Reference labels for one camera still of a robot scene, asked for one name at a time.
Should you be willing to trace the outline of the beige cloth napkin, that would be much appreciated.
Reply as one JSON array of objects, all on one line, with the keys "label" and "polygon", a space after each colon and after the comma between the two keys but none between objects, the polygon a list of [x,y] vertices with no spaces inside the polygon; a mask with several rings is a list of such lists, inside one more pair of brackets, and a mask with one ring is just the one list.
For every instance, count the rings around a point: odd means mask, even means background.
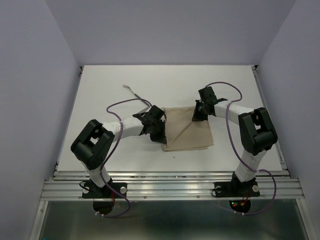
[{"label": "beige cloth napkin", "polygon": [[166,114],[166,143],[162,145],[163,151],[205,150],[214,145],[209,122],[192,121],[194,109],[194,107],[163,109]]}]

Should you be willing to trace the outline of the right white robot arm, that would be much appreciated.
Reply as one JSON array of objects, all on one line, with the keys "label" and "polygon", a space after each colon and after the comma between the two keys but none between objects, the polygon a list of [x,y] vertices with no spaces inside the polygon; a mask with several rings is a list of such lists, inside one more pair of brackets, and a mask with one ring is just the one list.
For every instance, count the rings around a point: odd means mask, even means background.
[{"label": "right white robot arm", "polygon": [[[225,98],[214,101],[195,101],[195,109],[192,116],[193,122],[207,121],[209,116],[224,118],[231,147],[240,163],[234,171],[235,180],[230,182],[231,192],[242,195],[248,190],[248,182],[260,172],[259,165],[275,143],[278,135],[266,108],[248,108]],[[243,153],[240,155],[232,140],[229,122],[239,127],[240,140]]]}]

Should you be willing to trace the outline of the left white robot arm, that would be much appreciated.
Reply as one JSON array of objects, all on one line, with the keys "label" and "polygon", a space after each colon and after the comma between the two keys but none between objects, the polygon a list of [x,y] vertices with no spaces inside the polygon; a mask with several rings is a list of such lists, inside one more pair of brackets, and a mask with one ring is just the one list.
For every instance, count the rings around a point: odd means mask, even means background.
[{"label": "left white robot arm", "polygon": [[111,193],[111,177],[104,164],[113,143],[121,139],[149,135],[155,143],[166,144],[165,112],[149,110],[120,121],[101,123],[90,120],[71,144],[70,150],[82,163],[100,197]]}]

